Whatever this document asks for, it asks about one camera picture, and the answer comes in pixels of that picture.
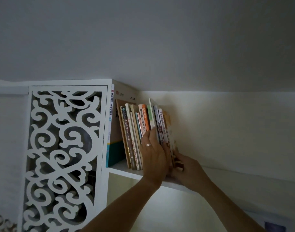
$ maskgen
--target forearm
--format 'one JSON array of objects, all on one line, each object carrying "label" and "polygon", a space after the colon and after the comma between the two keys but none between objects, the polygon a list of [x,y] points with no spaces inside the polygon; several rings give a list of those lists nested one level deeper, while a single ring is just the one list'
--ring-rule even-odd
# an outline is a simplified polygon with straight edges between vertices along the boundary
[{"label": "forearm", "polygon": [[117,198],[81,232],[130,231],[139,213],[157,189],[145,179]]},{"label": "forearm", "polygon": [[202,195],[228,232],[264,232],[250,216],[229,199],[214,183]]}]

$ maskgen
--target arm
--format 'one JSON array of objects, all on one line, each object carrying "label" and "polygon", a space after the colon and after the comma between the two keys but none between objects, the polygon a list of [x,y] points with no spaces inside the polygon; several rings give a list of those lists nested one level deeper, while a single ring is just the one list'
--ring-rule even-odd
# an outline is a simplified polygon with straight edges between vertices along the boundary
[{"label": "arm", "polygon": [[173,169],[171,175],[204,197],[228,232],[265,231],[209,179],[198,161],[178,152],[174,154],[184,163],[184,171]]},{"label": "arm", "polygon": [[99,213],[81,232],[131,230],[142,208],[161,186],[171,161],[170,150],[165,146],[162,148],[157,141],[156,129],[144,134],[140,151],[143,158],[142,179]]}]

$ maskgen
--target shelf board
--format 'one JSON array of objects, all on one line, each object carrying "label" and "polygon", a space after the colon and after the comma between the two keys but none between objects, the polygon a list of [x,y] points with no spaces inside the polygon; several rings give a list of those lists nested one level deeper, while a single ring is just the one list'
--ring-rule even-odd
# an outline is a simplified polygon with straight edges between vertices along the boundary
[{"label": "shelf board", "polygon": [[[243,210],[269,212],[295,218],[295,182],[203,167],[211,180]],[[126,160],[108,168],[109,172],[140,180],[143,171],[127,168]],[[174,178],[162,186],[196,194]]]},{"label": "shelf board", "polygon": [[[113,165],[112,167],[109,167],[109,172],[121,176],[125,176],[132,179],[140,180],[143,176],[142,170],[132,170],[127,167],[126,160],[122,160],[119,163]],[[179,191],[186,191],[193,194],[196,194],[196,192],[193,192],[186,187],[184,187],[182,184],[180,184],[176,179],[171,177],[166,177],[166,179],[161,184],[164,187],[169,187],[172,189],[176,189]]]}]

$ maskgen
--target ceiling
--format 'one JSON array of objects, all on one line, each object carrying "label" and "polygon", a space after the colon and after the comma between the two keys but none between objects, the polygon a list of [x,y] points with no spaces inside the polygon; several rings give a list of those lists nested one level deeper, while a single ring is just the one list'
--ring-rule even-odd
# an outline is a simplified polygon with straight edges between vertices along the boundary
[{"label": "ceiling", "polygon": [[295,0],[0,0],[0,79],[295,91]]}]

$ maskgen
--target white door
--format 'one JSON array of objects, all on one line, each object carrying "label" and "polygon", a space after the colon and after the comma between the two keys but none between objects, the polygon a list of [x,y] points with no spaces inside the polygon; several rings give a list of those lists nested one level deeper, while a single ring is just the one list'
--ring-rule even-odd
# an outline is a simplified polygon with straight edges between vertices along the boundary
[{"label": "white door", "polygon": [[72,232],[95,216],[106,98],[107,86],[30,87],[18,231]]}]

